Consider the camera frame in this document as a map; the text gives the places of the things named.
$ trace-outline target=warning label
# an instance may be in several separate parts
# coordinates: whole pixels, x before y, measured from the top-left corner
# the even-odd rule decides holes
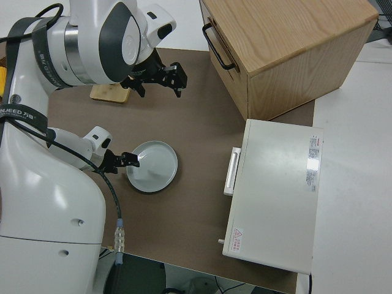
[[[306,184],[307,188],[312,192],[317,190],[317,184],[319,181],[320,145],[320,138],[314,135],[309,142],[309,153],[306,167]]]
[[[243,240],[244,230],[242,228],[233,228],[233,241],[230,250],[233,252],[241,251],[241,243]]]

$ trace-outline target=wooden box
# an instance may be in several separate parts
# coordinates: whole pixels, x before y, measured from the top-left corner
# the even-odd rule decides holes
[[[244,119],[339,88],[377,21],[367,0],[200,0],[211,60]]]

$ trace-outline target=floor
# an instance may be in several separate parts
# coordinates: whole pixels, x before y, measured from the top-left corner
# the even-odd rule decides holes
[[[106,291],[103,291],[103,287],[114,257],[113,253],[105,253],[100,258],[97,267],[99,281],[94,294],[106,294]],[[221,277],[216,277],[215,280],[215,277],[212,275],[192,271],[191,269],[163,264],[129,254],[124,255],[124,264],[120,274],[118,289],[119,294],[161,294],[165,287],[177,289],[184,294],[220,294],[222,292],[228,294],[278,293]]]

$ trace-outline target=brown tabletop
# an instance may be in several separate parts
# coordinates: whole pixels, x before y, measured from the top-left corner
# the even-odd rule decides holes
[[[101,126],[113,135],[115,154],[132,152],[150,140],[168,143],[178,156],[173,182],[155,194],[134,189],[125,169],[109,175],[121,203],[126,252],[281,292],[295,293],[296,273],[222,255],[231,198],[223,194],[233,146],[241,147],[245,121],[220,81],[209,53],[159,50],[163,62],[180,62],[188,75],[181,98],[159,85],[145,85],[146,97],[132,92],[124,104],[89,98],[91,87],[56,91],[49,126],[86,135]],[[276,121],[312,124],[313,103]],[[107,201],[103,246],[113,245],[116,210],[105,183],[95,174]]]

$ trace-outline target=metal handle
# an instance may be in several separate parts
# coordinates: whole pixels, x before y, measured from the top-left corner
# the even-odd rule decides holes
[[[221,56],[219,55],[218,51],[216,51],[216,48],[214,47],[214,44],[212,43],[211,39],[207,36],[207,29],[212,28],[212,24],[211,23],[207,23],[203,26],[203,35],[207,40],[208,45],[211,47],[211,50],[214,52],[216,58],[219,61],[220,66],[223,67],[223,69],[229,70],[229,69],[233,69],[235,68],[235,63],[231,63],[231,64],[225,64],[221,58]]]

